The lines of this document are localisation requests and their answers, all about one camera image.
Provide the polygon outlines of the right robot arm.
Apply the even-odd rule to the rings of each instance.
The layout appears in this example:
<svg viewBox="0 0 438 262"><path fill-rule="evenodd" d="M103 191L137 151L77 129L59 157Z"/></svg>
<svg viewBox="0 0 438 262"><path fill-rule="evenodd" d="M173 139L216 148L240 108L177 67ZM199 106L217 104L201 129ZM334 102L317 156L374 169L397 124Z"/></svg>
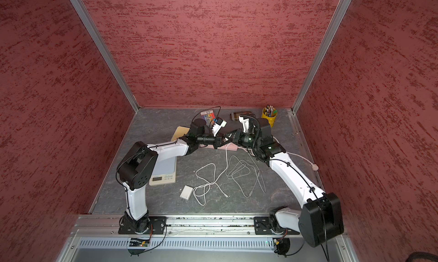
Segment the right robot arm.
<svg viewBox="0 0 438 262"><path fill-rule="evenodd" d="M240 115L242 127L224 135L235 145L250 149L266 163L292 191L300 210L285 207L274 213L275 224L299 232L305 242L317 247L344 233L341 201L313 183L290 158L286 149L272 136L264 118Z"/></svg>

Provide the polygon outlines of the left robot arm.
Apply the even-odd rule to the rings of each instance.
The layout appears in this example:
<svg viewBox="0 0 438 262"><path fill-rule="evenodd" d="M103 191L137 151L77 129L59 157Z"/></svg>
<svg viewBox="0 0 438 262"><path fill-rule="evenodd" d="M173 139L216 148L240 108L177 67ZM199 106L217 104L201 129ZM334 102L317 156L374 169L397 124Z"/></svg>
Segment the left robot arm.
<svg viewBox="0 0 438 262"><path fill-rule="evenodd" d="M173 142L145 144L138 141L116 168L116 181L124 187L126 210L119 222L119 234L151 232L146 186L154 171L174 171L177 157L192 154L200 146L222 146L224 138L201 119L192 121L187 134Z"/></svg>

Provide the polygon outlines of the blue top electronic scale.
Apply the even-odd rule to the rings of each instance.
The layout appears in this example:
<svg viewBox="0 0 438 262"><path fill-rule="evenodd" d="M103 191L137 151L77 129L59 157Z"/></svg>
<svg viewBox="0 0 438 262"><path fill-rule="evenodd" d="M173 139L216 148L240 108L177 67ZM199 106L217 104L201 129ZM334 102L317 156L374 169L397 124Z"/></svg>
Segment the blue top electronic scale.
<svg viewBox="0 0 438 262"><path fill-rule="evenodd" d="M176 182L176 163L177 158L169 158L158 162L149 180L150 186L172 184Z"/></svg>

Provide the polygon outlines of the pink power strip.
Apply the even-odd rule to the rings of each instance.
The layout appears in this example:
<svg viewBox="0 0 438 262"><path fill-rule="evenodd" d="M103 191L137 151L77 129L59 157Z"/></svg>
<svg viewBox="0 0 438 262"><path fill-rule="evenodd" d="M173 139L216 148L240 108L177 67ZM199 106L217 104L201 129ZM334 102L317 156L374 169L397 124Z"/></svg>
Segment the pink power strip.
<svg viewBox="0 0 438 262"><path fill-rule="evenodd" d="M224 146L219 147L218 149L219 150L228 150L228 151L237 151L238 146L235 145L234 143L227 143Z"/></svg>

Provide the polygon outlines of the plaid pencil case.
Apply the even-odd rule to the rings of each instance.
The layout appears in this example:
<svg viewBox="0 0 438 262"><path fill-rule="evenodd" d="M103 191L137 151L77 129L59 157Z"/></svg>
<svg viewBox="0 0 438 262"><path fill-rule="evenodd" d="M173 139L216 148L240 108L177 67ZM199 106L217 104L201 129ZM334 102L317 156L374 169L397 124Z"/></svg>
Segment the plaid pencil case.
<svg viewBox="0 0 438 262"><path fill-rule="evenodd" d="M246 112L232 112L232 113L230 114L230 119L231 119L232 121L238 121L240 115L245 115L245 114L246 114Z"/></svg>

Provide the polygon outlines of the rainbow marker pack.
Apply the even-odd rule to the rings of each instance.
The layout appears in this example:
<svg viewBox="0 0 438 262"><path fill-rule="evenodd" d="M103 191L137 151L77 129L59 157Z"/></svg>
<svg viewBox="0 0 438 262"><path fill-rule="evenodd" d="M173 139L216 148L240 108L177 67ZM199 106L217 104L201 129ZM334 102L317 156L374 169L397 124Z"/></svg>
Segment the rainbow marker pack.
<svg viewBox="0 0 438 262"><path fill-rule="evenodd" d="M200 113L200 115L206 121L207 124L210 124L216 119L216 115L213 109L204 110Z"/></svg>

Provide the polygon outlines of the yellow pen holder cup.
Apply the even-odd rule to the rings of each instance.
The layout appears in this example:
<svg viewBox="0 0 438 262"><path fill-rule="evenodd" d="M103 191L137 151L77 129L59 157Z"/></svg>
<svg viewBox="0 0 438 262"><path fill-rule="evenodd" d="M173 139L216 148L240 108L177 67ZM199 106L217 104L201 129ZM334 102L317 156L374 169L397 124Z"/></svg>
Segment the yellow pen holder cup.
<svg viewBox="0 0 438 262"><path fill-rule="evenodd" d="M273 127L277 114L278 111L276 108L271 105L267 105L265 108L263 108L261 117L268 120L270 127Z"/></svg>

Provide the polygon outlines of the white square charger block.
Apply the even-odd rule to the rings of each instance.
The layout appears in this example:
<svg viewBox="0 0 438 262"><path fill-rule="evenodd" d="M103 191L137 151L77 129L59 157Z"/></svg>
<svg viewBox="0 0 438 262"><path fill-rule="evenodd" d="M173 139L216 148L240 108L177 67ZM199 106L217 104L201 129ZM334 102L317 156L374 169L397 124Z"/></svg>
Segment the white square charger block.
<svg viewBox="0 0 438 262"><path fill-rule="evenodd" d="M185 199L185 200L189 200L192 193L193 193L193 188L185 185L181 191L180 198Z"/></svg>

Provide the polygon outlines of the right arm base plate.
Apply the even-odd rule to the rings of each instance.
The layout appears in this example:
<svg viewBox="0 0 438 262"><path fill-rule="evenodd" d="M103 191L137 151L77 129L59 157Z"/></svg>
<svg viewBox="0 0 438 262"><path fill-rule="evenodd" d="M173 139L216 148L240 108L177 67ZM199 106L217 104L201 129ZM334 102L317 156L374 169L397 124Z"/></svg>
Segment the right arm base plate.
<svg viewBox="0 0 438 262"><path fill-rule="evenodd" d="M273 216L256 216L253 221L256 235L283 236L300 234L292 229L281 227Z"/></svg>

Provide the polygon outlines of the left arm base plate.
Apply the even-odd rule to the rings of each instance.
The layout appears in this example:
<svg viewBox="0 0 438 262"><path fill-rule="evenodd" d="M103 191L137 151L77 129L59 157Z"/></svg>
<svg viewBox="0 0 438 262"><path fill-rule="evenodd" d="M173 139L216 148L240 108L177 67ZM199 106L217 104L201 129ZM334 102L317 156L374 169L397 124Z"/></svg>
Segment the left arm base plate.
<svg viewBox="0 0 438 262"><path fill-rule="evenodd" d="M140 220L132 220L124 215L119 221L118 234L120 235L163 235L167 218L165 216L148 216Z"/></svg>

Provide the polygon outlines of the aluminium corner post right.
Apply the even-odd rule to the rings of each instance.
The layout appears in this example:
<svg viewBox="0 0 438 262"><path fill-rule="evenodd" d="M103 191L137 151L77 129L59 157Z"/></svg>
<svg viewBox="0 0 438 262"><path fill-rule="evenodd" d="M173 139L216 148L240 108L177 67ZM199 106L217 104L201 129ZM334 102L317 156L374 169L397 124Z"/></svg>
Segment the aluminium corner post right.
<svg viewBox="0 0 438 262"><path fill-rule="evenodd" d="M314 77L316 76L318 69L333 41L333 38L341 25L341 22L349 8L349 5L351 4L352 0L339 0L337 7L332 15L332 18L329 22L329 25L326 29L326 32L323 36L323 39L318 47L318 51L315 55L315 58L313 62L311 63L310 69L308 71L308 74L303 82L303 85L294 101L294 104L292 106L292 115L296 115L298 113L298 110L300 106L303 103L303 100L305 98L306 93L308 92L311 83L314 80Z"/></svg>

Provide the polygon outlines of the aluminium corner post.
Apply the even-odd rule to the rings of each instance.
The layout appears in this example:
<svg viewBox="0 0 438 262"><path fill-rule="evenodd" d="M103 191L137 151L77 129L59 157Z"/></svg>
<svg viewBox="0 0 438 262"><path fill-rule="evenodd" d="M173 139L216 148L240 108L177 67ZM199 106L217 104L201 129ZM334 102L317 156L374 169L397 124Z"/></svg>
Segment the aluminium corner post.
<svg viewBox="0 0 438 262"><path fill-rule="evenodd" d="M92 40L94 41L98 51L100 52L102 58L106 62L112 75L115 77L115 80L117 81L126 99L130 103L133 111L137 113L140 109L140 105L137 102L136 98L134 97L130 87L128 86L121 70L116 64L116 61L113 58L110 50L108 49L108 46L106 45L105 41L103 40L96 24L92 20L91 15L86 9L85 4L83 3L82 0L69 0L69 1L72 4L79 18L81 19L83 25L85 26Z"/></svg>
<svg viewBox="0 0 438 262"><path fill-rule="evenodd" d="M296 115L298 113L298 110L300 106L303 103L303 100L305 98L306 93L308 92L311 83L314 80L314 77L316 76L318 69L333 41L333 38L341 25L341 22L349 8L349 5L351 4L352 0L339 0L337 7L332 15L332 18L329 22L329 25L326 29L326 32L323 36L323 39L318 47L318 51L315 55L315 58L313 62L311 63L310 69L308 71L308 74L303 82L303 85L294 101L294 104L292 106L292 115Z"/></svg>

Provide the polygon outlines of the aluminium corner post left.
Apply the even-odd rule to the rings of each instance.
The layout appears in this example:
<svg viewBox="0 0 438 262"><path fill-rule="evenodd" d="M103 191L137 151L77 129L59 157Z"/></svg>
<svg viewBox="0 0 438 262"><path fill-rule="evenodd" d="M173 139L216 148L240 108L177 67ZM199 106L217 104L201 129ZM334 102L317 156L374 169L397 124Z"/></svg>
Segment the aluminium corner post left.
<svg viewBox="0 0 438 262"><path fill-rule="evenodd" d="M136 98L134 97L130 87L128 86L121 70L116 64L116 61L113 58L110 50L108 49L108 46L106 45L105 41L103 40L96 24L92 20L91 15L86 9L85 4L83 3L82 0L69 0L69 1L72 4L79 18L81 19L83 25L85 26L92 40L94 41L98 51L100 52L102 58L106 62L112 75L115 77L115 80L117 81L126 99L130 103L133 111L137 113L140 109L140 105L137 102Z"/></svg>

